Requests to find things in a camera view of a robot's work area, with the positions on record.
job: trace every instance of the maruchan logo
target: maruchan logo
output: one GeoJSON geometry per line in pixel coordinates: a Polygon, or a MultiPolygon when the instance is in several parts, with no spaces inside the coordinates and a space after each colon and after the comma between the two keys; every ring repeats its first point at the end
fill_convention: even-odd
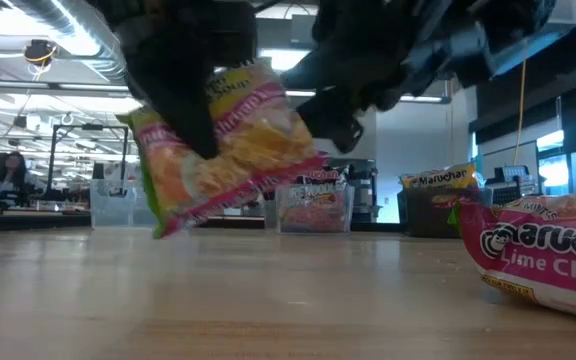
{"type": "Polygon", "coordinates": [[[453,171],[446,173],[439,173],[429,176],[420,176],[410,182],[410,186],[413,188],[418,188],[422,186],[433,186],[442,183],[450,183],[453,180],[459,180],[465,178],[468,175],[468,171],[453,171]]]}
{"type": "Polygon", "coordinates": [[[576,255],[576,229],[561,226],[527,223],[517,228],[501,223],[494,230],[482,232],[480,240],[482,251],[491,259],[498,257],[509,242],[525,248],[576,255]]]}

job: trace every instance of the metal frame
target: metal frame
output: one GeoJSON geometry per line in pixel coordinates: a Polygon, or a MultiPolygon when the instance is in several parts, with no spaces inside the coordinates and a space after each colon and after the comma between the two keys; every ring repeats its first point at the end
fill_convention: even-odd
{"type": "Polygon", "coordinates": [[[60,129],[81,129],[87,131],[103,131],[104,129],[119,129],[124,131],[123,152],[121,154],[121,180],[124,180],[126,175],[126,155],[128,153],[128,132],[127,126],[105,126],[97,124],[84,124],[84,125],[53,125],[52,127],[52,142],[50,144],[50,162],[48,164],[48,184],[46,191],[52,189],[53,172],[55,167],[55,152],[57,150],[57,135],[60,129]]]}

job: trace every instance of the wooden tabletop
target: wooden tabletop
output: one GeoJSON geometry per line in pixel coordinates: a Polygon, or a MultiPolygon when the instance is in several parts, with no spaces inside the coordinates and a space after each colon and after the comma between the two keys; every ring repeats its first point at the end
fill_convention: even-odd
{"type": "Polygon", "coordinates": [[[483,285],[459,241],[0,234],[0,359],[576,360],[576,317],[483,285]]]}

